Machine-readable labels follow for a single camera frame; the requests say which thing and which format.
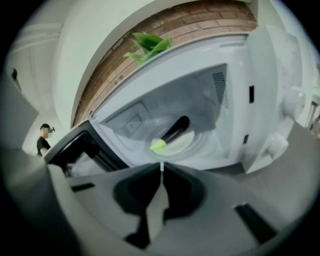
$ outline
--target person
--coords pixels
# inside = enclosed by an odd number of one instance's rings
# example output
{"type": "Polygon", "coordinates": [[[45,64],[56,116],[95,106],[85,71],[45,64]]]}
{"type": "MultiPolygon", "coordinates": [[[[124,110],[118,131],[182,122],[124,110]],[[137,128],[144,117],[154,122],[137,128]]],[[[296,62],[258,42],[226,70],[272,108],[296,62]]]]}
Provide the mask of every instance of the person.
{"type": "Polygon", "coordinates": [[[46,141],[46,139],[49,137],[49,135],[52,133],[52,130],[50,126],[47,123],[44,123],[40,127],[40,137],[38,138],[36,142],[36,148],[38,150],[38,156],[44,157],[48,149],[50,149],[49,143],[46,141]]]}

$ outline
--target eggplant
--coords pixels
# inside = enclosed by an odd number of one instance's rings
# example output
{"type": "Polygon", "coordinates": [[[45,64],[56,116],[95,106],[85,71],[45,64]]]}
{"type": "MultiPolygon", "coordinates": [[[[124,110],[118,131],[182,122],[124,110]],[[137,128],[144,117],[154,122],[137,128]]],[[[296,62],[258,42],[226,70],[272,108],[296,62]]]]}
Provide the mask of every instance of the eggplant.
{"type": "Polygon", "coordinates": [[[151,145],[150,150],[158,150],[164,148],[168,143],[175,140],[182,135],[188,128],[190,120],[187,116],[180,117],[174,125],[159,139],[156,143],[151,145]]]}

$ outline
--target green vegetable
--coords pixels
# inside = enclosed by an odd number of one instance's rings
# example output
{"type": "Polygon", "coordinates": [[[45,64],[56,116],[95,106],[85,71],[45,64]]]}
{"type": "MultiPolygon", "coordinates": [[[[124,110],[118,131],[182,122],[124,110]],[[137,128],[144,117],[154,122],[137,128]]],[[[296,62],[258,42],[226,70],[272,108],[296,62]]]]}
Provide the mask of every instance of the green vegetable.
{"type": "Polygon", "coordinates": [[[165,51],[166,49],[172,47],[173,39],[165,39],[152,35],[143,33],[133,33],[137,40],[132,40],[133,43],[142,49],[144,55],[138,55],[135,53],[127,52],[124,57],[132,58],[134,61],[138,62],[140,65],[144,62],[150,60],[157,54],[165,51]]]}
{"type": "Polygon", "coordinates": [[[138,39],[140,42],[149,42],[151,44],[157,45],[163,39],[153,34],[145,34],[145,33],[133,33],[134,37],[138,39]]]}
{"type": "Polygon", "coordinates": [[[190,120],[187,116],[180,117],[174,125],[159,139],[156,143],[151,145],[150,150],[158,150],[167,146],[168,143],[174,141],[181,136],[189,127],[190,120]]]}
{"type": "Polygon", "coordinates": [[[142,59],[144,56],[135,54],[135,53],[131,53],[131,52],[127,52],[123,57],[130,57],[131,59],[133,59],[136,62],[139,62],[140,64],[143,63],[142,59]]]}
{"type": "Polygon", "coordinates": [[[138,42],[136,40],[131,40],[132,42],[134,42],[134,44],[136,46],[138,46],[138,48],[141,48],[145,54],[149,53],[152,51],[153,47],[151,48],[149,45],[143,43],[143,42],[138,42]]]}

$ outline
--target green leafy vegetable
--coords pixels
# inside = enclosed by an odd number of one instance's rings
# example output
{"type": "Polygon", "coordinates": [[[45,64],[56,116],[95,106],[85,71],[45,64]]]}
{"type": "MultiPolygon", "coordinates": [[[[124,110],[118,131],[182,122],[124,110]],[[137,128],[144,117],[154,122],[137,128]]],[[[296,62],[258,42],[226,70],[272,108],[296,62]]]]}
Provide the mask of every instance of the green leafy vegetable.
{"type": "Polygon", "coordinates": [[[143,50],[144,55],[138,55],[135,53],[127,52],[124,57],[132,58],[134,61],[138,62],[140,65],[150,60],[157,54],[165,51],[166,49],[172,47],[173,39],[165,39],[152,35],[143,33],[133,33],[137,40],[132,40],[133,43],[140,49],[143,50]]]}

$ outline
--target black shirt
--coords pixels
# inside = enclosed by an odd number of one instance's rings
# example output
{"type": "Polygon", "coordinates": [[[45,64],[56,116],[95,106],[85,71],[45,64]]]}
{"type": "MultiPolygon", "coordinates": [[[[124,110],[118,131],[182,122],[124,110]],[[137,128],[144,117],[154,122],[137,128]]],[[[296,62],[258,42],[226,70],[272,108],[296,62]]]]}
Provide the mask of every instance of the black shirt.
{"type": "Polygon", "coordinates": [[[38,156],[42,157],[42,154],[40,152],[41,149],[50,149],[49,143],[46,141],[45,138],[39,137],[36,142],[36,148],[38,149],[38,156]]]}

